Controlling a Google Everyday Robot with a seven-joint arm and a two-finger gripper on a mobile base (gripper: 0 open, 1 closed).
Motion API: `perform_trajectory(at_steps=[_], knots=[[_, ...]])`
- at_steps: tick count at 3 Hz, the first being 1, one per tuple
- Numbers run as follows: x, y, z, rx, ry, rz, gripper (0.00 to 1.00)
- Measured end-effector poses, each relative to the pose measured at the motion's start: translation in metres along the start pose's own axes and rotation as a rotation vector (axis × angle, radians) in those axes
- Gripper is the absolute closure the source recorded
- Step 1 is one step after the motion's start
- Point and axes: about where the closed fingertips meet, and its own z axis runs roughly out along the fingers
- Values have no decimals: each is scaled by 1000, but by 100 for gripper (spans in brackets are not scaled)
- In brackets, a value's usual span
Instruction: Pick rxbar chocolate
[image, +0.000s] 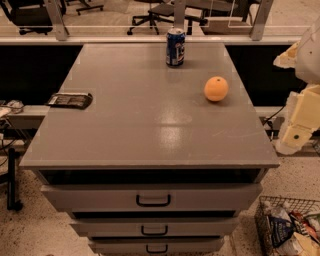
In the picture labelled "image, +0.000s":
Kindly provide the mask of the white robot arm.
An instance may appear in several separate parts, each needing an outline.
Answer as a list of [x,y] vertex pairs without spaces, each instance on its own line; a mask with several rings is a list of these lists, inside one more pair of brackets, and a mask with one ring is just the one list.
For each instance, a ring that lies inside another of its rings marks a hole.
[[300,151],[320,128],[320,18],[273,64],[294,68],[295,76],[307,84],[300,93],[289,94],[287,114],[275,143],[277,152],[291,155]]

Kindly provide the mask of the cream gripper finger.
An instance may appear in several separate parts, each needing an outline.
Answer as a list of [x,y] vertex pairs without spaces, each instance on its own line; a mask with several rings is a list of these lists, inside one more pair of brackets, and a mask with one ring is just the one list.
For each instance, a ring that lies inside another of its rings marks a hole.
[[302,126],[282,125],[275,143],[276,151],[283,155],[295,154],[310,140],[312,133]]

